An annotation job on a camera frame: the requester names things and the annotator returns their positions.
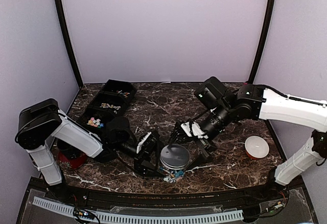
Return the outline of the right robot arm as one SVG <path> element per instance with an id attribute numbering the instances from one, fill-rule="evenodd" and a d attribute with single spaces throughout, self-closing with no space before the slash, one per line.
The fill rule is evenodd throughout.
<path id="1" fill-rule="evenodd" d="M 261 188 L 261 196 L 272 200 L 294 178 L 312 165 L 326 161 L 326 101 L 294 97 L 266 85 L 244 84 L 237 91 L 225 85 L 202 84 L 195 96 L 211 111 L 202 122 L 184 122 L 190 138 L 213 139 L 231 122 L 243 119 L 277 120 L 312 128 L 309 139 L 290 159 L 273 169 L 273 181 Z"/>

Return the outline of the black bin with flower candies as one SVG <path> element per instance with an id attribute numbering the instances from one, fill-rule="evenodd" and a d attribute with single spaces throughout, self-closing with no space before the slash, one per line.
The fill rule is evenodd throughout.
<path id="1" fill-rule="evenodd" d="M 114 115 L 99 109 L 87 108 L 85 112 L 77 119 L 77 122 L 88 131 L 101 137 L 106 124 L 114 118 Z"/>

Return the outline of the silver jar lid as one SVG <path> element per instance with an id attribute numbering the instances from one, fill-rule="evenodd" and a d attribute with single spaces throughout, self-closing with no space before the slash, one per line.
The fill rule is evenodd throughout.
<path id="1" fill-rule="evenodd" d="M 183 170 L 190 162 L 190 153 L 179 144 L 170 144 L 161 150 L 160 162 L 168 169 Z"/>

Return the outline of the black bin with small candies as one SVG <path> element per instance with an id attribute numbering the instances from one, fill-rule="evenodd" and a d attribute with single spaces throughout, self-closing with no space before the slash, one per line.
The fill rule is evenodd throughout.
<path id="1" fill-rule="evenodd" d="M 117 117 L 125 113 L 127 103 L 121 95 L 99 92 L 89 103 L 88 107 L 101 111 L 106 115 Z"/>

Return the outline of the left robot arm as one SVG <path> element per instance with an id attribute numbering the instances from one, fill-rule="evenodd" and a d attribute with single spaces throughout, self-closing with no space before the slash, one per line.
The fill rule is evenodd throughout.
<path id="1" fill-rule="evenodd" d="M 72 190 L 66 186 L 60 167 L 46 141 L 61 140 L 99 163 L 118 159 L 118 151 L 134 160 L 132 171 L 143 177 L 163 177 L 159 171 L 161 141 L 153 130 L 137 140 L 129 120 L 115 117 L 107 122 L 101 135 L 87 130 L 62 111 L 55 99 L 47 99 L 23 109 L 19 114 L 15 142 L 30 155 L 52 193 L 60 201 L 68 201 Z"/>

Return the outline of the black bin with lollipops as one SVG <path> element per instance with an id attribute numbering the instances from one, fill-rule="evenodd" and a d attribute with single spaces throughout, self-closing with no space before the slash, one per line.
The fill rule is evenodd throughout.
<path id="1" fill-rule="evenodd" d="M 131 94 L 128 96 L 128 98 L 125 98 L 116 93 L 120 90 L 130 92 Z M 101 88 L 101 91 L 106 94 L 118 95 L 124 100 L 126 104 L 130 104 L 136 94 L 137 89 L 130 82 L 109 79 Z"/>

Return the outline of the clear plastic jar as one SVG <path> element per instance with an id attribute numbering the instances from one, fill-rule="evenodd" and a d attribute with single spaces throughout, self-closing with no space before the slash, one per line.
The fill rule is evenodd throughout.
<path id="1" fill-rule="evenodd" d="M 159 170 L 164 174 L 163 181 L 167 183 L 177 183 L 185 174 L 184 170 L 168 170 L 162 166 L 160 166 Z"/>

